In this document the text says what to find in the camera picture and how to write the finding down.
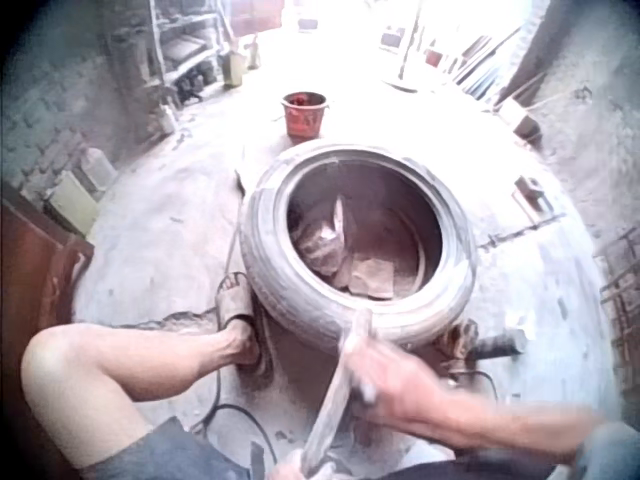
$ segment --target red bucket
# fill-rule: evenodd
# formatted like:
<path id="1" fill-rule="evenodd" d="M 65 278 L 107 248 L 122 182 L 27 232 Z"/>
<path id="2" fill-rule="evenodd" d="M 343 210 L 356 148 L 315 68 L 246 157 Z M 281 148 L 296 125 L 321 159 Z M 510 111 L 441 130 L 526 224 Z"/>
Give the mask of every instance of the red bucket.
<path id="1" fill-rule="evenodd" d="M 282 99 L 284 116 L 287 121 L 287 134 L 292 138 L 316 138 L 320 135 L 320 126 L 327 98 L 314 92 L 290 93 Z"/>

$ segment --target sandal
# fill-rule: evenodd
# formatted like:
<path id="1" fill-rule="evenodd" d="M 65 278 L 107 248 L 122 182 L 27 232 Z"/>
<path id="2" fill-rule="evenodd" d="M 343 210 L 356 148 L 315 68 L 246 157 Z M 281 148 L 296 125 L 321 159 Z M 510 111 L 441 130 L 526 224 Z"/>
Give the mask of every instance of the sandal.
<path id="1" fill-rule="evenodd" d="M 258 360 L 251 365 L 236 365 L 238 371 L 265 377 L 271 370 L 271 355 L 267 343 L 264 315 L 258 304 L 254 310 L 253 291 L 247 276 L 243 272 L 231 272 L 225 275 L 216 292 L 216 306 L 220 329 L 223 330 L 234 320 L 249 324 L 258 343 Z"/>

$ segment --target electric cord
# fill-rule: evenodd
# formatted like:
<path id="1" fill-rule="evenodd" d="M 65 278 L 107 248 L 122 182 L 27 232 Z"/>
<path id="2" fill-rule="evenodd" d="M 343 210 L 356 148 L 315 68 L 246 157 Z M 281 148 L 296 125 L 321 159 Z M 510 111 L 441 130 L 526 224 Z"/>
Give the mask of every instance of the electric cord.
<path id="1" fill-rule="evenodd" d="M 484 372 L 482 370 L 452 370 L 449 372 L 449 375 L 451 376 L 455 376 L 455 375 L 480 375 L 481 377 L 486 378 L 487 380 L 489 380 L 489 384 L 491 385 L 491 390 L 493 391 L 493 398 L 495 399 L 496 403 L 498 403 L 499 399 L 498 399 L 498 389 L 496 388 L 496 384 L 493 381 L 493 378 L 491 378 L 491 375 L 489 375 L 487 372 Z"/>
<path id="2" fill-rule="evenodd" d="M 235 245 L 238 240 L 238 233 L 240 230 L 240 220 L 242 216 L 242 201 L 238 206 L 238 216 L 236 219 L 235 229 L 233 230 L 233 235 L 231 237 L 231 242 L 229 245 L 229 250 L 227 253 L 227 258 L 224 266 L 224 276 L 226 277 L 229 274 L 229 270 L 231 269 L 231 259 L 233 257 L 233 252 Z M 220 324 L 220 317 L 216 315 L 216 321 L 218 326 L 218 332 L 222 330 L 222 325 Z M 213 422 L 214 417 L 220 410 L 233 410 L 235 412 L 239 412 L 244 415 L 253 425 L 258 429 L 265 443 L 267 444 L 267 448 L 269 449 L 269 453 L 271 454 L 271 458 L 273 460 L 273 464 L 278 463 L 278 456 L 276 455 L 276 451 L 273 448 L 273 444 L 271 443 L 271 439 L 269 438 L 269 434 L 264 429 L 262 424 L 258 421 L 258 419 L 246 408 L 240 407 L 238 405 L 234 405 L 232 403 L 220 403 L 222 397 L 222 375 L 220 370 L 216 370 L 216 394 L 213 398 L 213 402 L 211 407 L 207 411 L 207 413 L 202 417 L 201 420 L 196 422 L 191 428 L 189 428 L 189 432 L 194 435 L 199 435 L 203 437 L 205 440 L 207 439 L 207 431 L 209 426 Z"/>

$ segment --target person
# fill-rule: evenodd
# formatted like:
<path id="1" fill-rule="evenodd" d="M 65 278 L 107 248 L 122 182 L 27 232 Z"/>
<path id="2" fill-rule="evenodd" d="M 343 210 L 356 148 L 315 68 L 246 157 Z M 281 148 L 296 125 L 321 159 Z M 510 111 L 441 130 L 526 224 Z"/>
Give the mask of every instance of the person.
<path id="1" fill-rule="evenodd" d="M 38 333 L 21 373 L 33 413 L 83 478 L 241 480 L 248 470 L 175 418 L 154 429 L 134 402 L 177 395 L 259 355 L 251 325 L 240 319 L 200 336 L 74 324 Z M 624 424 L 588 409 L 496 406 L 447 388 L 417 357 L 374 339 L 356 342 L 346 355 L 355 377 L 377 392 L 366 419 L 462 451 L 388 480 L 546 478 L 558 463 L 571 465 L 575 479 L 639 478 L 640 437 Z M 536 462 L 518 462 L 518 452 Z M 270 480 L 303 480 L 299 458 L 297 452 L 276 465 Z M 540 460 L 542 469 L 535 467 Z M 332 474 L 323 468 L 316 478 Z"/>

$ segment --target tire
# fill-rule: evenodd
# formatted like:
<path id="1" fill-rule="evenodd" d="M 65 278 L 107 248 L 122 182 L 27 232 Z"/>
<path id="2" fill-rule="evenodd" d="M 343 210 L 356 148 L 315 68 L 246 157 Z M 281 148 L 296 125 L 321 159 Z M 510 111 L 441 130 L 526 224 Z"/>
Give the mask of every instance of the tire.
<path id="1" fill-rule="evenodd" d="M 426 285 L 406 298 L 371 301 L 324 283 L 296 254 L 287 228 L 289 198 L 309 171 L 353 159 L 375 162 L 411 182 L 429 202 L 440 226 L 442 251 Z M 404 348 L 433 340 L 460 315 L 476 275 L 476 247 L 461 206 L 440 180 L 412 159 L 378 147 L 314 140 L 282 153 L 243 206 L 240 244 L 256 295 L 286 329 L 321 350 L 336 353 L 354 312 L 373 311 L 379 338 Z"/>

